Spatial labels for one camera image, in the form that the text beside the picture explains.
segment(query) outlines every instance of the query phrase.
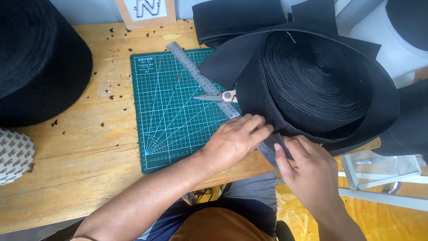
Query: hand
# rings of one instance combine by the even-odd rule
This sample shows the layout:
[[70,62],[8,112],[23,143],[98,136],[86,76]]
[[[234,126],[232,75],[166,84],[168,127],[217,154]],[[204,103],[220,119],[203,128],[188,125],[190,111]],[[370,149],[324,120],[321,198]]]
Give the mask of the hand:
[[285,183],[317,219],[317,213],[345,208],[339,197],[337,162],[320,145],[304,136],[282,137],[294,157],[296,167],[288,162],[281,145],[275,144],[276,162]]
[[200,150],[216,174],[240,163],[272,131],[273,126],[266,125],[262,116],[246,114],[221,125]]

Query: person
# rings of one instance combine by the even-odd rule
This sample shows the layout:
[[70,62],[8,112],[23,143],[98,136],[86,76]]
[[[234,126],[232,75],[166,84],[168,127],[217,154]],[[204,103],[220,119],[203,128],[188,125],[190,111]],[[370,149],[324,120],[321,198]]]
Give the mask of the person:
[[[274,240],[276,172],[233,182],[216,201],[188,205],[181,199],[202,181],[237,165],[272,131],[260,115],[227,121],[192,156],[144,175],[90,214],[72,241]],[[365,241],[339,197],[332,156],[303,136],[283,140],[297,166],[291,166],[276,143],[279,171],[318,223],[320,240]]]

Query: white paper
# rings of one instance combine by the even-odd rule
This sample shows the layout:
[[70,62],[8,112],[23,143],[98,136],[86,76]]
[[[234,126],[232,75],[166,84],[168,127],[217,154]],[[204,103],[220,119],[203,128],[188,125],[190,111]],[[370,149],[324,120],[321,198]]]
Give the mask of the white paper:
[[165,0],[124,0],[132,21],[166,16]]

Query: cutting mat label text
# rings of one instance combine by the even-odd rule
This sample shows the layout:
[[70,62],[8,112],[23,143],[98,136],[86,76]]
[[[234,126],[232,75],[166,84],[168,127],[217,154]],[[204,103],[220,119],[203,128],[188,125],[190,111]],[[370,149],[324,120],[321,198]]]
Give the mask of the cutting mat label text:
[[134,61],[138,75],[156,73],[156,62],[154,57],[135,58]]

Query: wooden table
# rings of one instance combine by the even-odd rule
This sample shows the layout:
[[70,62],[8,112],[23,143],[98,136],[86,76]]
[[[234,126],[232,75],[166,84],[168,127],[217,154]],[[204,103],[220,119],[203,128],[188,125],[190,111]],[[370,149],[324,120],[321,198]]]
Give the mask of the wooden table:
[[[205,47],[198,45],[192,20],[132,32],[123,23],[74,28],[92,51],[92,78],[64,113],[18,129],[36,145],[35,166],[0,186],[0,233],[87,216],[140,178],[129,55],[164,51],[172,41],[186,49]],[[58,124],[51,125],[56,119]],[[379,145],[373,142],[366,149]],[[195,190],[274,171],[254,151]]]

